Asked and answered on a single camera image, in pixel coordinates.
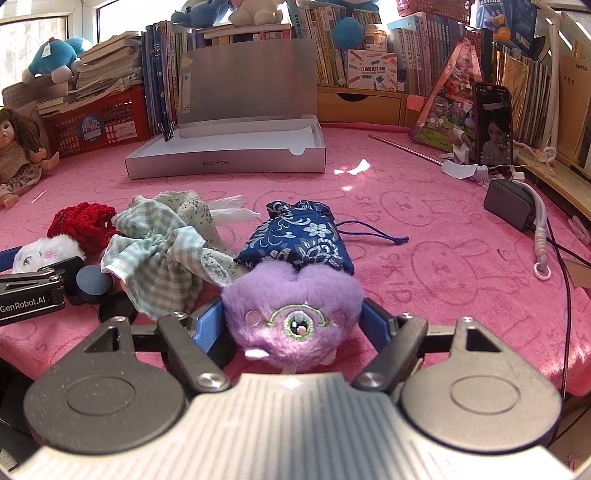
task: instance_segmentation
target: plaid cloth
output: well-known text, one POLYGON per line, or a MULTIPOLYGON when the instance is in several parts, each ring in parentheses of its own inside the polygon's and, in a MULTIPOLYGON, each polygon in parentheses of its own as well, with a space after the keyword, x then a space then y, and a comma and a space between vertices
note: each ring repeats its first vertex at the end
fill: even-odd
POLYGON ((113 217, 122 235, 111 238, 100 262, 102 271, 122 280, 135 308, 152 319, 191 312, 203 280, 224 287, 248 271, 234 263, 201 197, 160 195, 167 205, 138 196, 113 217))

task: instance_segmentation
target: smartphone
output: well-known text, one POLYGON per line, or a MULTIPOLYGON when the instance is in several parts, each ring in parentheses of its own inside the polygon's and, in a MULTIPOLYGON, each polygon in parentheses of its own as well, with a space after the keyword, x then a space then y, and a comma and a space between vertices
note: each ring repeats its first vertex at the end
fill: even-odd
POLYGON ((475 157, 479 165, 513 165, 511 93, 506 87, 477 82, 472 89, 476 111, 475 157))

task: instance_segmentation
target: pink tablecloth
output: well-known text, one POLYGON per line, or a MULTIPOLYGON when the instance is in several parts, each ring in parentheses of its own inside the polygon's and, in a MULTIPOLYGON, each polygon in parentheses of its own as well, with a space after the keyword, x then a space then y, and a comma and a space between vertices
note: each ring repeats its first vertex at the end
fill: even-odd
MULTIPOLYGON (((393 313, 412 312, 432 323, 452 325, 459 316, 473 316, 559 382, 566 293, 555 256, 550 255, 552 279, 538 281, 531 271, 532 239, 483 209, 484 187, 446 177, 434 164, 368 138, 367 131, 324 128, 323 132, 324 174, 129 180, 124 158, 139 145, 64 159, 16 207, 0 212, 0 248, 37 239, 59 209, 84 201, 121 210, 138 193, 150 197, 163 190, 190 189, 207 200, 242 194, 249 208, 264 213, 273 200, 318 200, 331 207, 338 221, 362 220, 391 235, 410 237, 409 243, 399 247, 372 237, 345 238, 367 296, 393 313)), ((404 134, 379 135, 410 145, 404 134)), ((552 206, 549 211, 560 243, 591 258, 562 215, 552 206)), ((237 251, 255 227, 256 222, 236 224, 221 228, 220 233, 237 251)), ((569 391, 575 395, 591 391, 590 325, 591 301, 581 288, 575 288, 569 369, 569 391)), ((67 306, 64 312, 1 328, 0 356, 37 378, 97 326, 92 307, 67 306)), ((338 350, 336 363, 325 370, 343 371, 351 378, 374 354, 357 330, 338 350)), ((161 365, 153 354, 142 359, 161 365)), ((276 370, 246 362, 239 353, 228 372, 236 377, 239 371, 276 370)))

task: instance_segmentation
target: blue floral pouch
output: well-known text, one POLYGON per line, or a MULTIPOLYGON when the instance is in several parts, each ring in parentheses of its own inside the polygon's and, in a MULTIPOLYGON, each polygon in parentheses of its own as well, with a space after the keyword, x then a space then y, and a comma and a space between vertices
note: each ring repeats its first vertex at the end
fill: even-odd
POLYGON ((267 204, 269 219, 244 245, 235 262, 255 268, 264 258, 285 260, 298 268, 326 264, 353 275, 353 262, 343 245, 335 217, 320 202, 301 200, 267 204))

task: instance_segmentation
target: stack of books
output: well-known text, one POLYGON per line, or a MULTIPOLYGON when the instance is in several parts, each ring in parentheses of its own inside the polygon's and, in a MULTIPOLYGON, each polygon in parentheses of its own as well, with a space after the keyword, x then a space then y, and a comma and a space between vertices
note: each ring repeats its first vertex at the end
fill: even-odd
MULTIPOLYGON (((303 0, 287 0, 287 8, 296 38, 311 38, 316 42, 318 85, 346 87, 348 53, 335 46, 331 32, 338 22, 347 17, 347 9, 340 5, 303 0)), ((353 10, 351 14, 364 27, 382 23, 377 13, 353 10)), ((362 44, 359 49, 365 50, 365 45, 362 44)))
POLYGON ((398 57, 398 84, 406 93, 426 96, 466 26, 419 12, 388 24, 389 50, 398 57))
POLYGON ((511 93, 513 139, 544 148, 542 137, 550 97, 550 72, 518 48, 493 43, 493 83, 511 93))
POLYGON ((37 101, 37 110, 39 111, 39 115, 41 115, 42 118, 47 118, 60 113, 60 108, 66 106, 67 104, 68 97, 59 96, 50 100, 45 100, 44 102, 37 101))
POLYGON ((292 38, 290 24, 234 27, 231 24, 212 28, 190 30, 162 21, 148 25, 142 33, 142 61, 147 73, 144 76, 148 123, 152 135, 168 130, 177 123, 178 73, 181 55, 190 50, 230 43, 292 38))
POLYGON ((143 83, 139 32, 111 37, 80 54, 83 62, 60 113, 74 110, 143 83))

